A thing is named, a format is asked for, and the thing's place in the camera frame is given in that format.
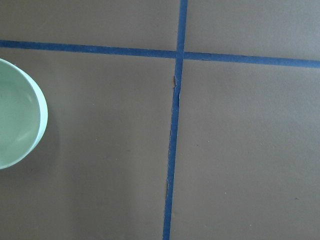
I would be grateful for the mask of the green bowl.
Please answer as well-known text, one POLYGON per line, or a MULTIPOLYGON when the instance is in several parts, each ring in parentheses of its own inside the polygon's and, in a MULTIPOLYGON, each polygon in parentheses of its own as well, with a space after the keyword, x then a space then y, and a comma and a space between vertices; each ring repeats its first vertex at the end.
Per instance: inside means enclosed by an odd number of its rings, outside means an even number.
POLYGON ((24 159, 42 139, 48 106, 38 84, 16 65, 0 60, 0 168, 24 159))

